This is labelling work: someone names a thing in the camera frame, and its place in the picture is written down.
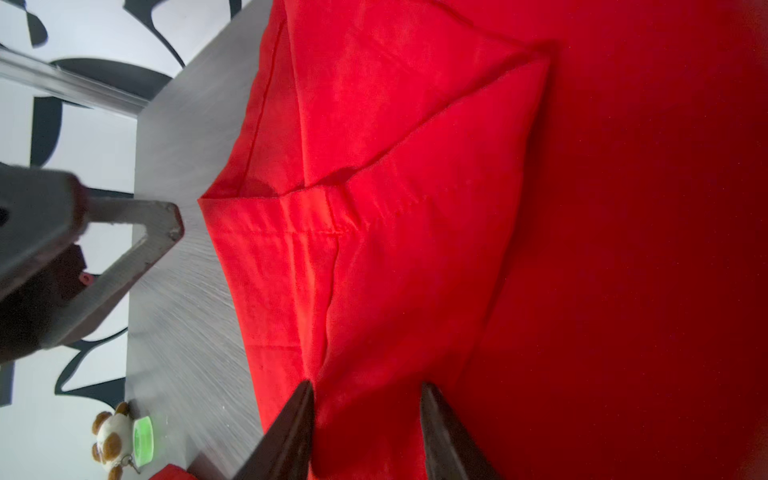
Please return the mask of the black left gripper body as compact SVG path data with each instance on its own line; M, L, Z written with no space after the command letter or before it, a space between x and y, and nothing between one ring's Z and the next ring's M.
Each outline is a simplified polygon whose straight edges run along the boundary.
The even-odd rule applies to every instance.
M84 269L74 242L88 193L68 172L1 168L1 361L69 340L86 315L67 292Z

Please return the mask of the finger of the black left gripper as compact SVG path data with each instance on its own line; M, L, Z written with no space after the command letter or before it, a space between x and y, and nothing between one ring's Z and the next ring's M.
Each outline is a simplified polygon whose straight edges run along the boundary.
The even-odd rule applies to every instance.
M90 201L92 223L141 225L145 233L94 283L62 307L39 335L43 349L81 340L93 333L126 293L184 236L179 208L171 202L95 197Z

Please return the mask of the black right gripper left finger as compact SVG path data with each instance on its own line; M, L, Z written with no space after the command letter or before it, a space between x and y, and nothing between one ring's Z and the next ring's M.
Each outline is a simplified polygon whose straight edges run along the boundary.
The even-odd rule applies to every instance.
M310 470L314 413L312 383L303 380L234 479L306 480Z

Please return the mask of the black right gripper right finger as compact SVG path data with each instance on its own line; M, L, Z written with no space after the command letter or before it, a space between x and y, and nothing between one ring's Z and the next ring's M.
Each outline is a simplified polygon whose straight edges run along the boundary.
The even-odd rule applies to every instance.
M421 386L420 423L430 480L500 480L439 388Z

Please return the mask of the red shorts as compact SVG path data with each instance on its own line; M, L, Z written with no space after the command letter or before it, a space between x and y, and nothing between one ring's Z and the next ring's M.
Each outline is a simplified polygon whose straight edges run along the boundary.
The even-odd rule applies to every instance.
M313 479L767 475L763 1L276 1L198 204Z

